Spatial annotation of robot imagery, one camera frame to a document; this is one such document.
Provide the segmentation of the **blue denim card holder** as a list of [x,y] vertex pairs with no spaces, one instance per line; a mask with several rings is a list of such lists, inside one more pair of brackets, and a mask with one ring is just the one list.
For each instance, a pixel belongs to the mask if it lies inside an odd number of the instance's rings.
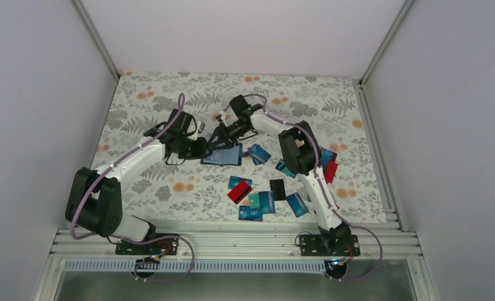
[[214,150],[209,156],[201,159],[202,165],[240,166],[242,161],[242,144],[230,149]]

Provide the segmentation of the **blue logo card front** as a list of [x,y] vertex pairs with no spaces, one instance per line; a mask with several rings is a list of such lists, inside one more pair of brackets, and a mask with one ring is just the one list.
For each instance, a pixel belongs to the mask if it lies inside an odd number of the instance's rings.
[[238,213],[238,220],[262,222],[263,214],[259,208],[251,208],[250,206],[240,206]]

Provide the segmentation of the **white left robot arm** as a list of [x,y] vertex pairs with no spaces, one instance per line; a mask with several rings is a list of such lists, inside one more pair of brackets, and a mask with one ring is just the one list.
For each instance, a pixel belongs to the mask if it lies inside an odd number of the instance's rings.
[[66,205],[66,220],[73,228],[131,241],[139,253],[150,253],[156,246],[155,227],[124,212],[122,193],[152,165],[169,165],[172,154],[182,162],[207,156],[207,141],[201,136],[204,127],[203,121],[174,109],[168,121],[145,131],[137,144],[115,161],[96,169],[79,169]]

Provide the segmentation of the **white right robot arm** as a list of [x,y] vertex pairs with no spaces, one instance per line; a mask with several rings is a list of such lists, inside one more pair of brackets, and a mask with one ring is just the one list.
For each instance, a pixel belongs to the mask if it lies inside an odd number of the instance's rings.
[[212,151],[229,149],[248,132],[263,132],[277,139],[286,167],[299,177],[313,203],[323,251],[337,255],[344,249],[350,229],[338,214],[328,192],[320,161],[321,150],[310,125],[305,121],[293,123],[279,119],[267,110],[268,99],[260,94],[257,97],[264,102],[251,105],[245,95],[234,97],[229,102],[237,120],[230,125],[220,120],[209,139],[208,148]]

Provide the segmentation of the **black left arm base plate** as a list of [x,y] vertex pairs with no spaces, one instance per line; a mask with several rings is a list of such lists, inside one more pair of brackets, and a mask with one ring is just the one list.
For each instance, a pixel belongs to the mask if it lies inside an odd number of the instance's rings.
[[179,238],[176,234],[170,233],[155,233],[150,237],[146,237],[144,241],[150,241],[158,237],[167,236],[166,239],[147,243],[146,245],[136,245],[122,240],[117,243],[115,248],[116,255],[176,255],[177,247],[179,245]]

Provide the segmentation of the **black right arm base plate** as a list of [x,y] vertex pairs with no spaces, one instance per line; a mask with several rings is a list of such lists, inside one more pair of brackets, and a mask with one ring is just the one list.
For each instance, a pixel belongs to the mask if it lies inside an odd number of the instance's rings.
[[360,244],[356,235],[329,243],[321,235],[300,234],[296,239],[302,256],[360,256]]

